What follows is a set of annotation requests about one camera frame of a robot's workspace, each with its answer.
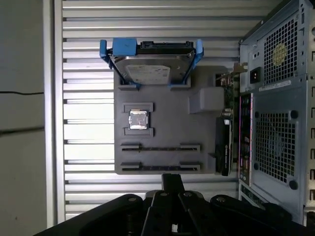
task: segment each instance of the black mechanical arm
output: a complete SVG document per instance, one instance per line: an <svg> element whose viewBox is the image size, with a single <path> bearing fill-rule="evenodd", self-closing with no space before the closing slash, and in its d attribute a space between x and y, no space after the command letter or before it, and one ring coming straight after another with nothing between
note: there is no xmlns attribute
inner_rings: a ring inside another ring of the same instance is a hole
<svg viewBox="0 0 315 236"><path fill-rule="evenodd" d="M274 204L265 210L226 195L210 202L186 191L180 175L163 174L162 190L145 200L126 194L36 236L311 236L315 232L291 220Z"/></svg>

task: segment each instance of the white wall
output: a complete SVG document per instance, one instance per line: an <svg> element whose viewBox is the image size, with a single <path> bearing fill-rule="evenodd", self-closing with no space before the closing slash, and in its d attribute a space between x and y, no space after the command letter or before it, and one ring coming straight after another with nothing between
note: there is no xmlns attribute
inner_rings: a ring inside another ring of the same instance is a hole
<svg viewBox="0 0 315 236"><path fill-rule="evenodd" d="M0 90L43 91L42 0L0 2ZM44 124L44 96L0 94L0 129ZM44 132L0 137L0 234L45 229Z"/></svg>

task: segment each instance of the fan grille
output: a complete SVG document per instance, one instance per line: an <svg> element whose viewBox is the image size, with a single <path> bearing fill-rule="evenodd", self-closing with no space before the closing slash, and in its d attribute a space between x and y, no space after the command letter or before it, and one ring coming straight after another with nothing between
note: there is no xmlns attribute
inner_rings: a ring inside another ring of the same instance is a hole
<svg viewBox="0 0 315 236"><path fill-rule="evenodd" d="M294 176L295 124L288 122L288 113L260 114L256 130L259 170L286 183Z"/></svg>
<svg viewBox="0 0 315 236"><path fill-rule="evenodd" d="M296 70L297 21L292 19L268 36L264 43L265 84L290 78Z"/></svg>

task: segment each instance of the metal slatted panel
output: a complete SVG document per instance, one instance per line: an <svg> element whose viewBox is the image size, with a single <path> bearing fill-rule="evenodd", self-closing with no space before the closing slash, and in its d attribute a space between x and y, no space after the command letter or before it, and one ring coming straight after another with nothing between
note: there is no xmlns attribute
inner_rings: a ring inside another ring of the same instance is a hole
<svg viewBox="0 0 315 236"><path fill-rule="evenodd" d="M113 72L99 58L100 39L109 40L111 47L113 37L157 42L201 38L205 56L199 65L231 68L238 61L239 38L278 2L55 0L58 221L125 193L144 197L160 189L160 176L114 173ZM236 174L183 179L187 189L206 199L216 194L237 197Z"/></svg>

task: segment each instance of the white label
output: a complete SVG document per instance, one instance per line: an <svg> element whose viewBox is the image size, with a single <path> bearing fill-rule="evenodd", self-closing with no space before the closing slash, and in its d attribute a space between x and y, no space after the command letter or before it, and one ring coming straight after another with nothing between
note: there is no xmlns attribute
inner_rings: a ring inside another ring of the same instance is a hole
<svg viewBox="0 0 315 236"><path fill-rule="evenodd" d="M227 168L227 153L228 153L228 148L227 148L227 145L225 145L224 168Z"/></svg>
<svg viewBox="0 0 315 236"><path fill-rule="evenodd" d="M289 86L289 85L291 85L291 80L277 83L274 85L266 85L266 86L260 87L259 92L266 91L266 90L272 90L272 89L278 89L278 88L282 88L282 87Z"/></svg>
<svg viewBox="0 0 315 236"><path fill-rule="evenodd" d="M127 65L132 80L142 85L167 85L170 67L164 65Z"/></svg>

